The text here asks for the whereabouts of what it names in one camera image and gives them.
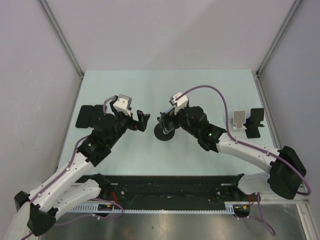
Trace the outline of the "black round base phone stand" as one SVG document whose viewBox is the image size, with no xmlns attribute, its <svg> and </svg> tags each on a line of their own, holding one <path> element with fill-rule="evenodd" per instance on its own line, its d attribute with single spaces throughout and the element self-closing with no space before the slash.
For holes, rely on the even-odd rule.
<svg viewBox="0 0 320 240">
<path fill-rule="evenodd" d="M 165 130 L 163 122 L 159 121 L 153 130 L 154 136 L 163 142 L 171 140 L 175 135 L 175 128 L 172 122 L 169 122 L 166 127 Z"/>
</svg>

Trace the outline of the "black phone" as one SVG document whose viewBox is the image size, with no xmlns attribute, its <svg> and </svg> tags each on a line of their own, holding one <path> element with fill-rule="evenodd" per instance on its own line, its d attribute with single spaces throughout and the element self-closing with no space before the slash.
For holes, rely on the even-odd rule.
<svg viewBox="0 0 320 240">
<path fill-rule="evenodd" d="M 103 124 L 104 118 L 103 105 L 95 105 L 89 121 L 89 127 L 94 128 Z"/>
<path fill-rule="evenodd" d="M 91 116 L 93 113 L 93 105 L 82 105 L 75 123 L 78 129 L 86 129 L 90 126 Z"/>
</svg>

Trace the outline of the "white phone stand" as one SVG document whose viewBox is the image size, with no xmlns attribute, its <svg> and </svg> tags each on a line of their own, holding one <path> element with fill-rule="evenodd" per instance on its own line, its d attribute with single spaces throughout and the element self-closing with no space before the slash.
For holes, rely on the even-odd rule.
<svg viewBox="0 0 320 240">
<path fill-rule="evenodd" d="M 234 137 L 242 136 L 246 131 L 246 111 L 245 110 L 235 110 L 232 114 L 230 120 L 231 123 L 231 133 Z"/>
</svg>

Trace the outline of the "phone with light blue case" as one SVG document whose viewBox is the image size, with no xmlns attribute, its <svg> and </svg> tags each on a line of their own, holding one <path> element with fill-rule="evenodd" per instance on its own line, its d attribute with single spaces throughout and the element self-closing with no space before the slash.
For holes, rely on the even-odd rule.
<svg viewBox="0 0 320 240">
<path fill-rule="evenodd" d="M 171 106 L 163 113 L 166 113 L 166 128 L 175 128 L 173 122 L 173 117 L 175 116 L 173 106 Z"/>
</svg>

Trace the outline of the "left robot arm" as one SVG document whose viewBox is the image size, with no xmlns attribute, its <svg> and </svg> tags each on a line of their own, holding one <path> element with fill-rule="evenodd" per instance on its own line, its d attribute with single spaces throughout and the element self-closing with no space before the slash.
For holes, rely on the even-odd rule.
<svg viewBox="0 0 320 240">
<path fill-rule="evenodd" d="M 48 232 L 65 212 L 87 200 L 105 200 L 110 196 L 110 182 L 101 174 L 94 175 L 73 191 L 67 189 L 110 155 L 113 146 L 127 130 L 146 130 L 150 114 L 138 110 L 137 116 L 135 120 L 131 112 L 117 110 L 104 114 L 91 134 L 76 142 L 71 159 L 62 168 L 37 188 L 15 195 L 18 211 L 29 204 L 25 224 L 30 235 L 39 237 Z"/>
</svg>

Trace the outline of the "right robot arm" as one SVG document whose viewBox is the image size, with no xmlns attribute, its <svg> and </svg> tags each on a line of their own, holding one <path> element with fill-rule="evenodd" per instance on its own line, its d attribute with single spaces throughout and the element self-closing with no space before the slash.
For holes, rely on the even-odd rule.
<svg viewBox="0 0 320 240">
<path fill-rule="evenodd" d="M 299 194 L 302 178 L 307 171 L 293 148 L 268 149 L 232 139 L 226 129 L 211 124 L 199 106 L 187 106 L 178 112 L 171 109 L 160 113 L 157 120 L 162 141 L 172 139 L 175 130 L 182 128 L 195 137 L 205 151 L 234 156 L 264 171 L 240 175 L 237 184 L 230 188 L 235 200 L 242 201 L 248 195 L 261 191 L 273 191 L 287 200 Z"/>
</svg>

